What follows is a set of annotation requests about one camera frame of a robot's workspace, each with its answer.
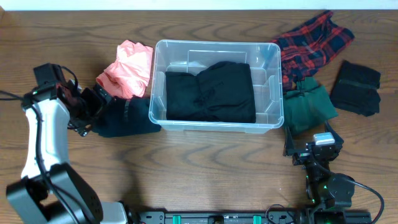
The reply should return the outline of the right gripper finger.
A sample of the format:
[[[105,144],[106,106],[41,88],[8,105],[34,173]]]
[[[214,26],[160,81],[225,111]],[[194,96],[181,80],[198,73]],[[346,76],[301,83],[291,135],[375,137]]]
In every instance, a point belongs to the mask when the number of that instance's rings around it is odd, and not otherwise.
[[[290,128],[288,126],[284,128],[284,131],[285,131],[285,144],[284,144],[283,156],[292,156],[295,153],[294,139],[292,137],[292,133],[290,132]]]
[[[327,133],[331,133],[331,135],[333,136],[336,149],[342,149],[344,144],[343,138],[341,138],[340,135],[331,127],[328,121],[325,121],[324,127],[325,131]]]

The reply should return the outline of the pink garment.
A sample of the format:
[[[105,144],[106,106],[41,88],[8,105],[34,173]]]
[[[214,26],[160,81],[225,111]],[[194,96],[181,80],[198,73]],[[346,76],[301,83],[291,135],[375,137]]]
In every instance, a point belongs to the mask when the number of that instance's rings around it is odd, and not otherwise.
[[[116,60],[96,77],[110,95],[123,99],[143,97],[150,81],[153,48],[125,40],[118,45]]]

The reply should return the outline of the dark navy garment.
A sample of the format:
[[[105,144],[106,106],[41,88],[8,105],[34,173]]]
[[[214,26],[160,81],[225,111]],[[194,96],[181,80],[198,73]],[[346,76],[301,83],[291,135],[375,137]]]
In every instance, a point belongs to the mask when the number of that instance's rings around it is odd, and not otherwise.
[[[93,123],[92,131],[105,138],[156,133],[161,126],[149,119],[149,98],[116,98]]]

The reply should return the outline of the large black garment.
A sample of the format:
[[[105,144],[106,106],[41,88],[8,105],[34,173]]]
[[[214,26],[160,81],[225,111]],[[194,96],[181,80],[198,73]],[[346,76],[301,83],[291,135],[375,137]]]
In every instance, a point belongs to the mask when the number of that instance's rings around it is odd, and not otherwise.
[[[197,75],[166,72],[165,84],[168,120],[256,122],[251,69],[246,63],[218,62]]]

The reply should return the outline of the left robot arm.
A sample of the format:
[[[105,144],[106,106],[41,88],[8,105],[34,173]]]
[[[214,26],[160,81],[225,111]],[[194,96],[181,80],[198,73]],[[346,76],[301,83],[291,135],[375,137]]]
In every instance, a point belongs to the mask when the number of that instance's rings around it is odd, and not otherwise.
[[[113,102],[101,86],[67,81],[61,65],[34,68],[37,86],[21,101],[29,123],[29,148],[21,179],[6,187],[6,197],[24,223],[129,223],[121,202],[102,202],[71,167],[68,131],[84,137]]]

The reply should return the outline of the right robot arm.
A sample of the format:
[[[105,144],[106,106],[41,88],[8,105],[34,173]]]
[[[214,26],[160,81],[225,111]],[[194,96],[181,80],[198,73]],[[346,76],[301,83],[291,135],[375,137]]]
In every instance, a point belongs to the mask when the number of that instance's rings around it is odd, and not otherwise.
[[[284,156],[290,156],[295,166],[306,171],[306,193],[313,202],[294,215],[295,223],[347,223],[346,208],[352,206],[354,186],[351,177],[334,173],[329,163],[335,160],[344,140],[328,122],[325,131],[313,135],[313,140],[303,147],[295,146],[290,128],[284,128]]]

